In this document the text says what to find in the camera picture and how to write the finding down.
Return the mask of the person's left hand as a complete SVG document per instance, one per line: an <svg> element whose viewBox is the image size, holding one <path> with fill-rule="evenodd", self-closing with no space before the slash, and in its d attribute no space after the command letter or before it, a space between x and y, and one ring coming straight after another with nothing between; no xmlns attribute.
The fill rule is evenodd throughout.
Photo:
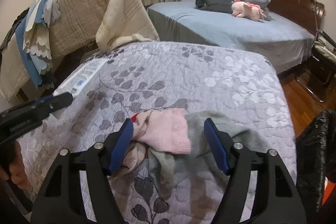
<svg viewBox="0 0 336 224"><path fill-rule="evenodd" d="M21 146L14 141L14 161L9 164L9 173L6 173L1 168L1 179L11 180L18 188L26 190L29 186L29 180L25 173L25 166L23 164Z"/></svg>

